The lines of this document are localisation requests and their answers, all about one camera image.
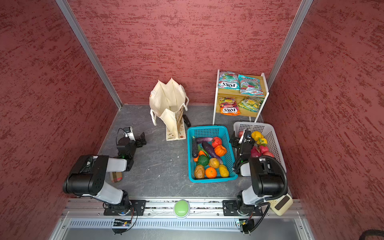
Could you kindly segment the teal candy bag right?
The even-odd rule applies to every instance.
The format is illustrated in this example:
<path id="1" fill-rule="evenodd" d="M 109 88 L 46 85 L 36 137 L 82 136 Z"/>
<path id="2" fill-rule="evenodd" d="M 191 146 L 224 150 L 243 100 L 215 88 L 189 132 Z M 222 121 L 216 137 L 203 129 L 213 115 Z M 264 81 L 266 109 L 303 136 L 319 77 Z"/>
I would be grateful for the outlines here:
<path id="1" fill-rule="evenodd" d="M 240 82 L 240 93 L 243 95 L 261 97 L 264 96 L 261 82 L 254 77 L 248 77 L 245 75 L 238 76 Z"/>

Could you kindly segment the orange candy bag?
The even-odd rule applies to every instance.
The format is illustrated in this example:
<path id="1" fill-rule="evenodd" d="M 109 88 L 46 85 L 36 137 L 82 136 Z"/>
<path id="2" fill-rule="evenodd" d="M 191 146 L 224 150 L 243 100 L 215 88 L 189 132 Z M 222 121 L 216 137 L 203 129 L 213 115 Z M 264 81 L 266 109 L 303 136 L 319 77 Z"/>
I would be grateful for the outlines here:
<path id="1" fill-rule="evenodd" d="M 241 114 L 236 98 L 219 97 L 220 113 L 227 116 L 239 116 Z"/>

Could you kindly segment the teal plastic basket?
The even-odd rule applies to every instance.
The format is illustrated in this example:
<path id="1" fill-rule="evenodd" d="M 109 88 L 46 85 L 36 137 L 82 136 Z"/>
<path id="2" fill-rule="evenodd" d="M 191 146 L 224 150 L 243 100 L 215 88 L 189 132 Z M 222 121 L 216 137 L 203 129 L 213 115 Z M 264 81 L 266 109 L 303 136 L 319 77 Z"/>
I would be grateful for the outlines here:
<path id="1" fill-rule="evenodd" d="M 192 127 L 187 131 L 187 140 L 191 182 L 220 183 L 238 178 L 233 170 L 235 157 L 226 127 Z"/>

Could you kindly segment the white plastic basket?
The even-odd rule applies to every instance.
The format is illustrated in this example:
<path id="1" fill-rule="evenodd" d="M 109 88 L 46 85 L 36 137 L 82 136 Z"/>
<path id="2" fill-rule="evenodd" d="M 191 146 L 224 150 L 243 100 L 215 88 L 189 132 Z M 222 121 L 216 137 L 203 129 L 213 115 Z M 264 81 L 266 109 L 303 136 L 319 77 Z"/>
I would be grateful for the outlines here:
<path id="1" fill-rule="evenodd" d="M 246 129 L 250 130 L 251 132 L 260 132 L 267 140 L 267 147 L 269 148 L 270 152 L 275 156 L 277 161 L 281 163 L 285 171 L 287 170 L 280 144 L 275 133 L 275 129 L 272 125 L 255 122 L 235 122 L 233 129 L 236 133 L 236 136 L 238 136 L 240 131 L 244 131 Z"/>

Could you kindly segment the purple eggplant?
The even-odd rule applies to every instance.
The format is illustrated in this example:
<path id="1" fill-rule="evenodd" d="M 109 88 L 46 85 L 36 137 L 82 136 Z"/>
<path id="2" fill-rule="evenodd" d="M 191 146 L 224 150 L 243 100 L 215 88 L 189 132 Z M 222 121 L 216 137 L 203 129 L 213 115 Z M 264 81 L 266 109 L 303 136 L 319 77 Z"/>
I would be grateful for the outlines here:
<path id="1" fill-rule="evenodd" d="M 215 150 L 212 145 L 210 145 L 208 142 L 202 142 L 202 147 L 211 157 L 218 159 L 221 165 L 224 164 L 223 160 L 215 154 Z"/>

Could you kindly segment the teal candy bag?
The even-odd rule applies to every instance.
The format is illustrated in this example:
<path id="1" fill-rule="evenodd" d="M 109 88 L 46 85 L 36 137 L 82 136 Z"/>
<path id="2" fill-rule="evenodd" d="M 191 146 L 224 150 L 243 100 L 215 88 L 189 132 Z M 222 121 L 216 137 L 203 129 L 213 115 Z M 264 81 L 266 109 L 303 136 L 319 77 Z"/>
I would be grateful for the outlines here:
<path id="1" fill-rule="evenodd" d="M 240 82 L 240 93 L 243 95 L 261 97 L 264 96 L 261 82 L 254 77 L 248 77 L 245 75 L 238 76 Z"/>
<path id="2" fill-rule="evenodd" d="M 220 72 L 218 87 L 221 89 L 240 90 L 239 74 L 234 72 Z"/>

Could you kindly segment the yellow bell pepper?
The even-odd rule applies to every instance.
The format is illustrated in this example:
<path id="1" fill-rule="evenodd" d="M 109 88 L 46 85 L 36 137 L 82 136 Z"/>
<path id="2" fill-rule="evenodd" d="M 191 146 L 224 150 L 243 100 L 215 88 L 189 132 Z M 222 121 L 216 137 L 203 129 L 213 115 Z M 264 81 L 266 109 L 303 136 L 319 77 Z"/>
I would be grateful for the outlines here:
<path id="1" fill-rule="evenodd" d="M 251 134 L 251 137 L 257 142 L 259 141 L 260 139 L 264 138 L 264 136 L 258 132 L 258 131 L 255 131 Z"/>

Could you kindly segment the red apple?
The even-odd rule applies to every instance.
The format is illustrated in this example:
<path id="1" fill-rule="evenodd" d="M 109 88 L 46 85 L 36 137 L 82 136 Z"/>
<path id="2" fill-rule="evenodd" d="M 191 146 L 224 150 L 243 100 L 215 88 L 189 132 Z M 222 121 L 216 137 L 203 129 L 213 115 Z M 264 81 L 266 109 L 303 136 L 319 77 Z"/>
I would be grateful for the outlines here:
<path id="1" fill-rule="evenodd" d="M 269 157 L 272 157 L 272 158 L 275 157 L 274 154 L 272 154 L 271 152 L 264 152 L 264 153 L 262 153 L 262 155 L 263 156 L 269 156 Z"/>

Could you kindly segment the cream canvas grocery bag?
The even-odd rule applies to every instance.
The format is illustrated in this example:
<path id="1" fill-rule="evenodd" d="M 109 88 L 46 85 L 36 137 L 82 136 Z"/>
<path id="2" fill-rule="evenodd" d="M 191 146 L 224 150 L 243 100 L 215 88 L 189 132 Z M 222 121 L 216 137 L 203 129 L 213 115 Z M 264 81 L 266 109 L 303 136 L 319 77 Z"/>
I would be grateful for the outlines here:
<path id="1" fill-rule="evenodd" d="M 154 126 L 157 119 L 166 125 L 166 140 L 176 141 L 187 138 L 183 114 L 188 110 L 189 98 L 184 87 L 174 79 L 167 83 L 158 81 L 150 93 L 150 114 Z"/>

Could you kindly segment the plaid case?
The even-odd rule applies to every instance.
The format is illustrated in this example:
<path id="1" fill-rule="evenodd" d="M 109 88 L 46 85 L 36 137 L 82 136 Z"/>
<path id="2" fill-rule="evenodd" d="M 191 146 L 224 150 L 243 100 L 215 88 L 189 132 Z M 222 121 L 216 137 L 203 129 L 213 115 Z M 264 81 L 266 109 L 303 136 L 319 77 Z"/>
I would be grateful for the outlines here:
<path id="1" fill-rule="evenodd" d="M 123 180 L 123 173 L 122 172 L 110 172 L 111 181 L 113 183 L 118 183 Z"/>

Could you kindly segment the green push button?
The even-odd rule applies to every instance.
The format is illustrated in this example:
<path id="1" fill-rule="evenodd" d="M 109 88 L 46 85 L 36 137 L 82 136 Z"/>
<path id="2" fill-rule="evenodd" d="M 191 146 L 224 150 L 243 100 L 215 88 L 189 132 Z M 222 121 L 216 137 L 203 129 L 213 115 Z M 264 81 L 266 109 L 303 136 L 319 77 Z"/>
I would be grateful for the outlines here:
<path id="1" fill-rule="evenodd" d="M 185 219 L 190 214 L 190 203 L 186 200 L 179 200 L 174 205 L 174 215 L 178 219 Z"/>

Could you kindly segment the pink dragon fruit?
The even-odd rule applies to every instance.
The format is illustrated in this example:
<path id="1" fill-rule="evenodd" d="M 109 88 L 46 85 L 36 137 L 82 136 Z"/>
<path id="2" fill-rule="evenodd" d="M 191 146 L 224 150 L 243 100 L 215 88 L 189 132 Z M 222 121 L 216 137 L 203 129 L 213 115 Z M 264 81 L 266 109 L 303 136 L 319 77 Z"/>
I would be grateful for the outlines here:
<path id="1" fill-rule="evenodd" d="M 252 150 L 251 150 L 251 157 L 252 158 L 258 158 L 262 155 L 260 149 L 256 146 L 253 146 Z"/>

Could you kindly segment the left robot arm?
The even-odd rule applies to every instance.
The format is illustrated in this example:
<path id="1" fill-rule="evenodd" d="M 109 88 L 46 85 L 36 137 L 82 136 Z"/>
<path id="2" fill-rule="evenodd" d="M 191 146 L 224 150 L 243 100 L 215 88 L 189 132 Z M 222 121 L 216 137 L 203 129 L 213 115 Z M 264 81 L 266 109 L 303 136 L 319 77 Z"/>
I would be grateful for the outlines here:
<path id="1" fill-rule="evenodd" d="M 129 172 L 134 164 L 136 149 L 147 144 L 145 133 L 135 138 L 131 127 L 119 128 L 124 136 L 116 140 L 117 157 L 107 155 L 82 155 L 72 167 L 63 192 L 78 197 L 91 197 L 110 206 L 130 208 L 128 193 L 108 184 L 107 173 Z"/>

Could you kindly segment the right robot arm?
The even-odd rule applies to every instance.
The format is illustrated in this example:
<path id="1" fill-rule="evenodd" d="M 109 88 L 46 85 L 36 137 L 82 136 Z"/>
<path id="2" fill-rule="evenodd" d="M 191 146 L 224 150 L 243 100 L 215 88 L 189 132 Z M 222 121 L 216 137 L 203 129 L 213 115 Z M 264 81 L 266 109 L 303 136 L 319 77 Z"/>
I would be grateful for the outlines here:
<path id="1" fill-rule="evenodd" d="M 256 141 L 251 131 L 246 129 L 241 136 L 233 133 L 230 144 L 236 150 L 234 172 L 251 178 L 251 186 L 237 195 L 236 208 L 240 214 L 288 193 L 287 173 L 282 164 L 274 157 L 252 154 Z"/>

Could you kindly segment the orange tangerine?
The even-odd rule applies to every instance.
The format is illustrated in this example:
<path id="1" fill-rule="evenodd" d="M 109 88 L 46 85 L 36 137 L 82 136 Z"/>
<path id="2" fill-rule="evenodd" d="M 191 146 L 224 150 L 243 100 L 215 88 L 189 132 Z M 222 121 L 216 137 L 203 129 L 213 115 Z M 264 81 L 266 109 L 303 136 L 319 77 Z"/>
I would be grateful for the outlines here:
<path id="1" fill-rule="evenodd" d="M 213 167 L 209 167 L 205 170 L 205 175 L 208 179 L 215 179 L 217 177 L 217 170 Z"/>

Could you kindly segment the white wooden shelf rack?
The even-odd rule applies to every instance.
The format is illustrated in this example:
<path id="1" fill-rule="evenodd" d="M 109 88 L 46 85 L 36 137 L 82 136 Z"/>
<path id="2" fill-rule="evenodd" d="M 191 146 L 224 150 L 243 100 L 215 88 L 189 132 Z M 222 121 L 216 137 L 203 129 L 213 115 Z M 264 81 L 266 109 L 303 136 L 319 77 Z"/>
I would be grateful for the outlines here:
<path id="1" fill-rule="evenodd" d="M 263 122 L 261 117 L 261 112 L 267 102 L 267 99 L 269 97 L 269 87 L 267 85 L 267 79 L 265 73 L 262 73 L 260 76 L 253 76 L 253 75 L 246 75 L 248 77 L 257 78 L 260 80 L 261 88 L 263 90 L 263 96 L 260 96 L 260 98 L 263 99 L 263 102 L 260 106 L 260 109 L 257 113 L 251 112 L 248 110 L 240 110 L 241 114 L 240 116 L 248 117 L 250 122 Z M 213 111 L 213 120 L 212 125 L 215 125 L 216 120 L 216 114 L 220 113 L 220 105 L 219 105 L 219 97 L 234 97 L 236 98 L 236 102 L 241 102 L 247 95 L 242 95 L 240 91 L 235 90 L 229 90 L 229 89 L 221 89 L 219 88 L 219 78 L 220 78 L 220 69 L 217 70 L 217 79 L 216 79 L 216 92 L 215 92 L 215 105 L 214 105 L 214 111 Z"/>

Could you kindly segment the green yellow candy bag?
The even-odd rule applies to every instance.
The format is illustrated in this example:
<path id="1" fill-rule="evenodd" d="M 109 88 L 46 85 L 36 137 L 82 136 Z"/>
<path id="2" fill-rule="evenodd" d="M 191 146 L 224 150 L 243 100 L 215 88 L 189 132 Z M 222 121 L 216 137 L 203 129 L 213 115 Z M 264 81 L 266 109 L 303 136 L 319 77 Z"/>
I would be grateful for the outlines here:
<path id="1" fill-rule="evenodd" d="M 262 103 L 264 102 L 263 98 L 258 97 L 245 97 L 238 106 L 242 109 L 245 109 L 250 112 L 257 113 L 259 112 Z"/>

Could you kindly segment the potato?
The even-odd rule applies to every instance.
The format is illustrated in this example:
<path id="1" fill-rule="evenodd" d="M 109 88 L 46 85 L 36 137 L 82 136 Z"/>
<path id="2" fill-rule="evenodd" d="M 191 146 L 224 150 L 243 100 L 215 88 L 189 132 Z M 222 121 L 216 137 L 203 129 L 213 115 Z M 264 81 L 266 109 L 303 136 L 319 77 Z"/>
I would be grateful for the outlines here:
<path id="1" fill-rule="evenodd" d="M 205 178 L 205 167 L 202 165 L 197 165 L 194 171 L 194 176 L 197 180 Z"/>

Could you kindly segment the cream calculator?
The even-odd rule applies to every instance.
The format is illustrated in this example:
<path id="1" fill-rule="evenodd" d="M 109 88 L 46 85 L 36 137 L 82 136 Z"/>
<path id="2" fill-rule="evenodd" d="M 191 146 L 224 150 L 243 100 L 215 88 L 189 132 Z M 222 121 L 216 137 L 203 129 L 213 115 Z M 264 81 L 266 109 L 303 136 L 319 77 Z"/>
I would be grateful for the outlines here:
<path id="1" fill-rule="evenodd" d="M 282 216 L 294 203 L 292 197 L 289 194 L 281 196 L 278 199 L 269 200 L 270 208 L 276 215 Z"/>

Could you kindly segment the teal candy bag left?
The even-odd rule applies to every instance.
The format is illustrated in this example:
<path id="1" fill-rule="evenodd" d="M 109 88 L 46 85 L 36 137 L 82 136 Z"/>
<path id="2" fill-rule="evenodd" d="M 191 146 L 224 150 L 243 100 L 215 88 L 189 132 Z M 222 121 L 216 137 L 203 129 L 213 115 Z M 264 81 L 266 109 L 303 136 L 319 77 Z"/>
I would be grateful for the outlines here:
<path id="1" fill-rule="evenodd" d="M 220 72 L 218 87 L 221 89 L 240 90 L 239 74 L 234 72 Z"/>

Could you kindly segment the yellow corn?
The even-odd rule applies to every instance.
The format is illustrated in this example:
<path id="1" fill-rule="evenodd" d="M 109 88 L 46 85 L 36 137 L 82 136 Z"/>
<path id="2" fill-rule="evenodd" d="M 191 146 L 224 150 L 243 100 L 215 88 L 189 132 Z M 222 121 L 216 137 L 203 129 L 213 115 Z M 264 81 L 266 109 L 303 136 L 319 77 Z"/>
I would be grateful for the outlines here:
<path id="1" fill-rule="evenodd" d="M 230 176 L 229 170 L 225 165 L 220 165 L 218 169 L 219 169 L 221 178 L 228 178 Z"/>

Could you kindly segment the orange pumpkin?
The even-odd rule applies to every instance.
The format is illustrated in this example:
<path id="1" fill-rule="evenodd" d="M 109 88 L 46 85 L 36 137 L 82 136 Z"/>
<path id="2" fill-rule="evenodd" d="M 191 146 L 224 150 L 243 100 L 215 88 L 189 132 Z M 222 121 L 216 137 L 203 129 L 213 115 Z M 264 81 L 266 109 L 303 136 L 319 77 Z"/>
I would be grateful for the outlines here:
<path id="1" fill-rule="evenodd" d="M 216 146 L 214 150 L 215 150 L 215 154 L 220 158 L 227 153 L 227 149 L 223 145 Z"/>

